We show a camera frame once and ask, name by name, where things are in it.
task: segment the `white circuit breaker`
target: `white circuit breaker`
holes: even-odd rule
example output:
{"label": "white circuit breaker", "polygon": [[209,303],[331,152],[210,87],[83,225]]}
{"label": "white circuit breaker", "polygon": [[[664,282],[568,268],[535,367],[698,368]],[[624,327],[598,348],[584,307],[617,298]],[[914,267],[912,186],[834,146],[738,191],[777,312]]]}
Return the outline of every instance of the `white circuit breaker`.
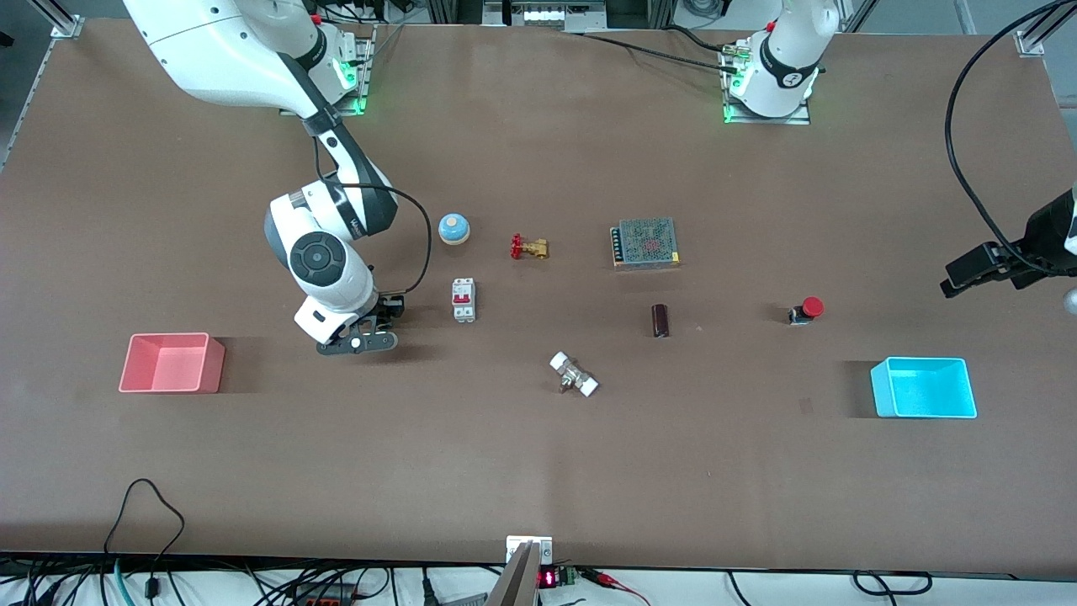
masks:
{"label": "white circuit breaker", "polygon": [[452,280],[452,318],[458,323],[475,322],[475,278]]}

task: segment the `brown cylinder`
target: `brown cylinder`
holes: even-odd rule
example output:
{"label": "brown cylinder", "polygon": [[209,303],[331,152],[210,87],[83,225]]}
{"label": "brown cylinder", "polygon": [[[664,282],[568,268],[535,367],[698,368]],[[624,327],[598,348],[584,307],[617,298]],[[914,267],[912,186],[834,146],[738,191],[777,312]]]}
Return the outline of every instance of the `brown cylinder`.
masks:
{"label": "brown cylinder", "polygon": [[651,327],[655,332],[655,338],[661,339],[670,336],[670,319],[666,306],[659,305],[651,307]]}

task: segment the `pink bin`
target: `pink bin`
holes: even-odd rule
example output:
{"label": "pink bin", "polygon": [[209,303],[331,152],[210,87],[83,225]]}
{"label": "pink bin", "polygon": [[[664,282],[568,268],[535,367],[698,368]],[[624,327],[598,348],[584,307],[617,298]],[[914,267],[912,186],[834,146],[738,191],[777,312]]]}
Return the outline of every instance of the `pink bin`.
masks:
{"label": "pink bin", "polygon": [[122,394],[215,394],[224,346],[205,333],[132,335]]}

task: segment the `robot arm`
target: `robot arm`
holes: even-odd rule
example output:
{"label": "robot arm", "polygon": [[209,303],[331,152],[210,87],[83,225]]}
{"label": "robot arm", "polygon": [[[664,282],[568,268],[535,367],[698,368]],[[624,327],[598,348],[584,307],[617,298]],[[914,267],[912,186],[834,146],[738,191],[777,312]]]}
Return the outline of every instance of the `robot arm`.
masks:
{"label": "robot arm", "polygon": [[741,72],[729,94],[759,115],[789,115],[811,95],[819,60],[839,22],[834,0],[783,0],[778,19],[738,41],[750,51],[733,62]]}
{"label": "robot arm", "polygon": [[[299,0],[124,1],[180,88],[216,104],[289,110],[328,150],[336,174],[272,200],[265,234],[307,293],[296,323],[323,347],[333,342],[379,301],[347,242],[387,229],[397,209],[396,195],[378,188],[389,180],[333,104],[356,85],[342,71],[354,37],[314,26]],[[347,186],[359,183],[375,186]]]}
{"label": "robot arm", "polygon": [[[1077,272],[1077,183],[1029,217],[1024,237],[1013,246],[1025,258],[1065,274]],[[985,241],[946,266],[947,279],[939,284],[947,298],[974,285],[1010,280],[1021,290],[1049,274],[1010,254],[996,241]]]}

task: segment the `red button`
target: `red button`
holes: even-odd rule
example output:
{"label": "red button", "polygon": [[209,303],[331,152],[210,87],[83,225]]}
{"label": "red button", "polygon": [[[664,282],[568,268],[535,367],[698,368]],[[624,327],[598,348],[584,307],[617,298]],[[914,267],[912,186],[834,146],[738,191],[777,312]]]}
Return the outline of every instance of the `red button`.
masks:
{"label": "red button", "polygon": [[800,309],[809,319],[817,319],[823,315],[823,300],[817,296],[809,296],[805,298]]}

